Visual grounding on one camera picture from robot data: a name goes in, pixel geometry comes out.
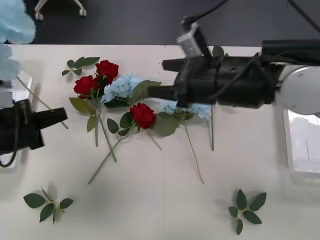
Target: leaf sprig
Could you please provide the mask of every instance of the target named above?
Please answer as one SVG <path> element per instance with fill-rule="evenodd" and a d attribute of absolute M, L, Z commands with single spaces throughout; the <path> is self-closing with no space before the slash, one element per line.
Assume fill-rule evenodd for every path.
<path fill-rule="evenodd" d="M 260 193 L 255 197 L 253 202 L 248 206 L 247 198 L 244 192 L 239 189 L 236 197 L 236 206 L 228 207 L 229 213 L 234 220 L 237 220 L 236 233 L 241 234 L 244 224 L 239 217 L 239 213 L 242 213 L 243 217 L 252 224 L 262 224 L 260 218 L 254 213 L 258 211 L 266 202 L 267 193 Z"/>
<path fill-rule="evenodd" d="M 47 218 L 49 218 L 53 214 L 52 222 L 53 222 L 53 224 L 55 224 L 56 211 L 60 210 L 62 213 L 64 213 L 65 212 L 64 209 L 70 207 L 70 205 L 74 201 L 71 198 L 65 198 L 60 203 L 56 202 L 48 196 L 48 194 L 45 192 L 43 187 L 41 187 L 41 189 L 42 189 L 44 196 L 47 198 L 47 201 L 43 196 L 36 194 L 36 193 L 29 193 L 29 194 L 25 195 L 23 197 L 23 199 L 24 199 L 25 203 L 32 209 L 39 208 L 43 204 L 45 204 L 46 202 L 49 202 L 47 205 L 44 206 L 44 208 L 40 212 L 40 223 L 43 222 L 44 220 L 46 220 Z"/>
<path fill-rule="evenodd" d="M 93 65 L 100 60 L 100 57 L 80 57 L 77 61 L 69 60 L 66 62 L 66 65 L 69 69 L 62 71 L 62 76 L 67 75 L 68 73 L 74 73 L 78 76 L 81 75 L 82 70 L 86 66 Z"/>

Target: artificial flower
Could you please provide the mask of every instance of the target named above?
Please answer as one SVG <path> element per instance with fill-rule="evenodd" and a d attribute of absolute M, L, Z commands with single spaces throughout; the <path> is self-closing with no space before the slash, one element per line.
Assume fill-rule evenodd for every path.
<path fill-rule="evenodd" d="M 94 92 L 98 90 L 98 77 L 93 78 L 92 75 L 84 76 L 80 80 L 75 81 L 74 91 L 80 94 L 80 98 L 84 98 L 83 95 L 90 94 L 90 89 L 93 88 Z"/>
<path fill-rule="evenodd" d="M 12 81 L 20 72 L 20 63 L 10 59 L 11 55 L 12 49 L 5 44 L 0 44 L 0 80 L 2 81 Z"/>
<path fill-rule="evenodd" d="M 25 12 L 23 0 L 0 0 L 0 43 L 13 44 L 32 42 L 36 26 Z"/>
<path fill-rule="evenodd" d="M 117 98 L 131 98 L 134 88 L 142 81 L 143 79 L 133 73 L 119 77 L 111 85 L 105 86 L 101 102 L 108 103 Z"/>
<path fill-rule="evenodd" d="M 177 111 L 177 102 L 168 101 L 167 104 L 162 106 L 162 110 L 168 114 L 174 114 Z M 191 107 L 185 109 L 186 112 L 198 114 L 200 118 L 209 119 L 211 115 L 211 107 L 207 104 L 194 103 Z"/>
<path fill-rule="evenodd" d="M 108 60 L 103 60 L 100 63 L 96 63 L 96 70 L 100 76 L 106 76 L 107 85 L 110 85 L 114 78 L 118 76 L 119 66 Z"/>
<path fill-rule="evenodd" d="M 143 129 L 150 128 L 156 122 L 156 114 L 144 103 L 133 105 L 130 108 L 130 112 L 137 124 Z"/>

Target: dark floor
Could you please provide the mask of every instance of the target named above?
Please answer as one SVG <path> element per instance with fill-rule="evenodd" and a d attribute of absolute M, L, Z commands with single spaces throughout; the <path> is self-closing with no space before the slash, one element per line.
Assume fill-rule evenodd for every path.
<path fill-rule="evenodd" d="M 183 16 L 221 0 L 49 0 L 36 44 L 175 45 Z M 319 25 L 320 1 L 295 0 Z M 37 0 L 25 0 L 33 14 Z M 260 46 L 263 40 L 320 39 L 287 0 L 229 0 L 199 24 L 210 45 Z"/>

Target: chair leg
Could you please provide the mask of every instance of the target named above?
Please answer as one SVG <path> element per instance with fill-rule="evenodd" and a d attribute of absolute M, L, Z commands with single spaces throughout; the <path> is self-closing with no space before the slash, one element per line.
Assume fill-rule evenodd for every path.
<path fill-rule="evenodd" d="M 35 6 L 35 19 L 42 21 L 44 19 L 44 16 L 40 13 L 40 10 L 43 8 L 43 6 L 47 3 L 48 0 L 39 0 L 38 4 Z"/>

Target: chair wheel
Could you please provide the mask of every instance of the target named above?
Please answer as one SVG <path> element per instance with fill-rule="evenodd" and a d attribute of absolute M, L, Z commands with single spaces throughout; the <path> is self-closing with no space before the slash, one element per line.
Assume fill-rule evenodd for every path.
<path fill-rule="evenodd" d="M 87 16 L 87 10 L 85 10 L 85 9 L 80 9 L 79 10 L 79 15 L 81 16 L 81 17 L 86 17 Z"/>
<path fill-rule="evenodd" d="M 44 20 L 44 16 L 40 12 L 36 12 L 34 17 L 35 17 L 35 19 L 37 21 L 43 21 Z"/>

